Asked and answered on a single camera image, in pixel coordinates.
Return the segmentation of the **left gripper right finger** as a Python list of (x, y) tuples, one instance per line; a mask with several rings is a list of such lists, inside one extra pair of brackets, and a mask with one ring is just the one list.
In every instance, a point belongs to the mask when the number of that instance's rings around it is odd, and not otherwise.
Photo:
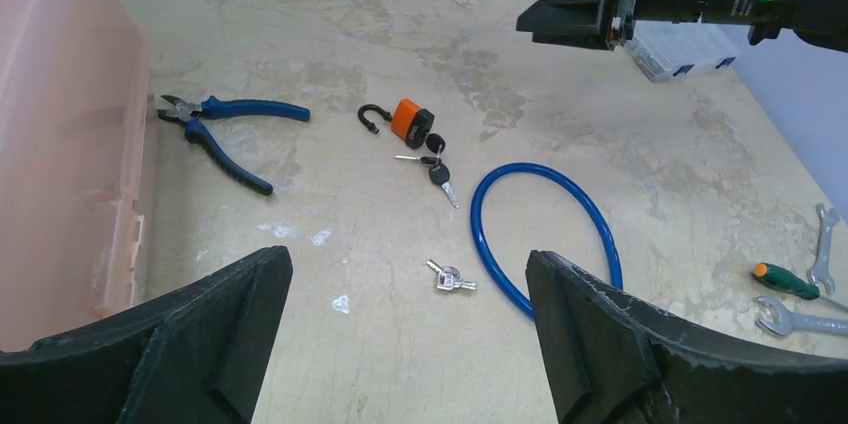
[(559, 254), (526, 267), (561, 423), (843, 423), (847, 363), (732, 337), (618, 290)]

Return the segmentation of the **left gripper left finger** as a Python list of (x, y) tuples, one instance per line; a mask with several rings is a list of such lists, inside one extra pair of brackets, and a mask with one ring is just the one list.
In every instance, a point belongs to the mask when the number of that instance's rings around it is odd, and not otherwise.
[(248, 423), (293, 277), (271, 246), (1, 357), (5, 423)]

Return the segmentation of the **orange black padlock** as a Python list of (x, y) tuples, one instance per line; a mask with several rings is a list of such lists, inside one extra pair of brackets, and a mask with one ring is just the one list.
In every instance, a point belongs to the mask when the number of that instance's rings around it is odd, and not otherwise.
[(377, 113), (384, 121), (390, 124), (390, 130), (410, 149), (422, 147), (429, 136), (435, 115), (428, 109), (421, 107), (409, 98), (401, 99), (394, 113), (383, 109), (376, 104), (365, 104), (357, 111), (360, 123), (372, 134), (378, 134), (380, 129), (366, 117), (366, 113), (372, 111)]

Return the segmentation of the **black-headed key bunch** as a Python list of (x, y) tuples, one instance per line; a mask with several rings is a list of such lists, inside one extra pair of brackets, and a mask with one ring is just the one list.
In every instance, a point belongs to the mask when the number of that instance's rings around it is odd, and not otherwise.
[(453, 186), (450, 182), (451, 173), (448, 166), (442, 160), (442, 153), (446, 148), (445, 139), (437, 134), (431, 133), (425, 139), (425, 145), (431, 152), (430, 156), (401, 156), (396, 155), (395, 159), (415, 162), (428, 167), (428, 177), (432, 184), (440, 187), (448, 197), (451, 205), (455, 209), (460, 208), (458, 198), (456, 197)]

